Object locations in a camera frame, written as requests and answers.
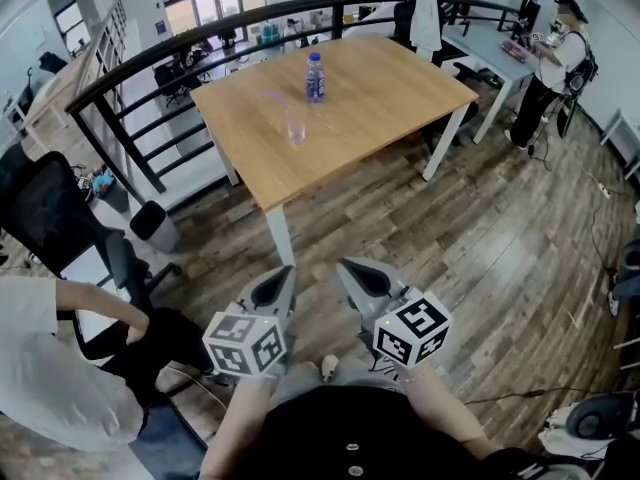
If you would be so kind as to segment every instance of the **chair armrest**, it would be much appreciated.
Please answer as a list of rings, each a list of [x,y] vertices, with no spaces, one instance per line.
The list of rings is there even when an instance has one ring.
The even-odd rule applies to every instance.
[[[113,282],[118,289],[124,288],[136,274],[133,246],[120,233],[111,233],[105,240],[105,248]]]

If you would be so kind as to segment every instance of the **wooden floor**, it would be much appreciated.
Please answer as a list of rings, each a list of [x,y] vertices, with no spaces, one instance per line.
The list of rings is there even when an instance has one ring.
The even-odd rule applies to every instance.
[[[436,366],[463,401],[559,386],[615,388],[618,356],[611,343],[622,340],[626,319],[612,318],[606,307],[607,276],[591,226],[600,208],[595,240],[613,264],[634,238],[635,196],[607,200],[585,173],[610,190],[633,193],[582,116],[564,140],[554,127],[548,128],[551,172],[509,144],[496,125],[480,145],[470,141],[470,131],[462,133],[462,146],[429,183],[419,175],[428,161],[424,144],[405,139],[287,204],[299,269],[290,328],[298,336],[296,358],[333,352],[371,360],[333,279],[340,257],[366,256],[399,268],[452,312],[454,343]],[[544,145],[539,149],[544,154]],[[278,265],[265,219],[244,186],[211,193],[176,221],[184,240],[171,259],[184,275],[164,283],[158,303],[181,309],[203,328],[245,283]],[[168,259],[139,242],[136,249],[155,266]],[[213,389],[228,400],[227,390]],[[538,451],[536,434],[549,412],[583,396],[554,392],[471,408],[497,441]],[[181,395],[181,410],[205,437],[220,420],[214,406],[197,387]],[[0,420],[0,467],[8,478],[111,478],[108,471],[124,456],[29,439],[30,432]]]

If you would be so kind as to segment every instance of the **backpack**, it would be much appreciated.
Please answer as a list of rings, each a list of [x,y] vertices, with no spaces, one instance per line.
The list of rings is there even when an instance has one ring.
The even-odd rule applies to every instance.
[[[593,55],[593,50],[585,37],[580,32],[570,32],[570,34],[577,34],[584,41],[586,49],[586,56],[584,60],[576,66],[575,69],[569,71],[565,77],[565,84],[569,93],[574,98],[578,98],[586,85],[593,82],[593,79],[598,75],[599,66],[596,62],[596,58]]]

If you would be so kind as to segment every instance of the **black pants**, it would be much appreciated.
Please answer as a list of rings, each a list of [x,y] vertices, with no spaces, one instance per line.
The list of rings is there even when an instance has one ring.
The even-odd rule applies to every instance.
[[[538,129],[544,111],[557,97],[558,93],[547,88],[537,77],[531,79],[520,106],[518,119],[511,128],[511,140],[514,144],[520,147],[527,146]]]
[[[201,371],[211,368],[202,332],[177,311],[155,310],[144,338],[131,345],[126,344],[128,329],[126,324],[117,322],[95,339],[99,340],[103,357],[113,355],[102,370],[122,377],[142,407],[154,402],[156,379],[170,361],[190,364]]]

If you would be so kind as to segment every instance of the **cap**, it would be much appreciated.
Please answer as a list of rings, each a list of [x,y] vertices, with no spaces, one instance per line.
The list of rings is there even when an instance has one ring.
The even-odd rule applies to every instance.
[[[575,0],[556,0],[556,3],[561,7],[568,8],[582,23],[589,23],[589,20]]]

